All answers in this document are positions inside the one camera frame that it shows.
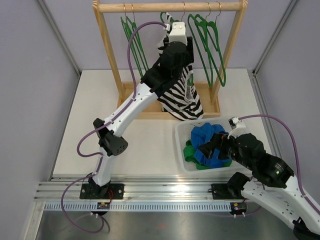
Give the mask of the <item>green tank top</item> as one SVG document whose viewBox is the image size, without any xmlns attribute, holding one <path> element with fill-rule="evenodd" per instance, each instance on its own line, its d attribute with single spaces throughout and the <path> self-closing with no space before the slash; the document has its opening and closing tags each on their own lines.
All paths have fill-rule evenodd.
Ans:
<svg viewBox="0 0 320 240">
<path fill-rule="evenodd" d="M 199 150 L 195 150 L 191 140 L 187 140 L 183 149 L 183 156 L 186 162 L 195 163 L 197 170 L 208 170 L 229 167 L 232 164 L 230 158 L 219 159 L 219 151 L 215 150 L 212 158 L 205 158 L 204 154 Z"/>
</svg>

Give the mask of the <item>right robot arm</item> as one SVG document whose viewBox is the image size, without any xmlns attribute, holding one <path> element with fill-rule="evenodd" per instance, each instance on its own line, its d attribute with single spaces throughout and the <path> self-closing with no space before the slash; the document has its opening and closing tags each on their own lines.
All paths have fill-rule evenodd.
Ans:
<svg viewBox="0 0 320 240">
<path fill-rule="evenodd" d="M 299 189 L 298 177 L 287 163 L 267 153 L 263 143 L 251 133 L 237 137 L 214 133 L 198 147 L 205 157 L 219 151 L 219 158 L 230 158 L 251 171 L 258 186 L 243 173 L 236 172 L 226 183 L 232 198 L 249 199 L 282 220 L 299 240 L 320 238 L 320 214 Z"/>
</svg>

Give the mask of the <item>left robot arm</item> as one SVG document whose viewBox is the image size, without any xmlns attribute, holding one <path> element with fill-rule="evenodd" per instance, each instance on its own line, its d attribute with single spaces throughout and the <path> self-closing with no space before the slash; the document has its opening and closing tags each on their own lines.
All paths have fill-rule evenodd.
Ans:
<svg viewBox="0 0 320 240">
<path fill-rule="evenodd" d="M 145 72 L 132 94 L 112 115 L 94 120 L 101 159 L 88 179 L 88 190 L 95 198 L 103 199 L 108 194 L 116 157 L 129 145 L 122 136 L 126 128 L 145 108 L 168 92 L 182 78 L 184 68 L 193 62 L 192 37 L 188 36 L 186 42 L 165 38 L 162 54 Z"/>
</svg>

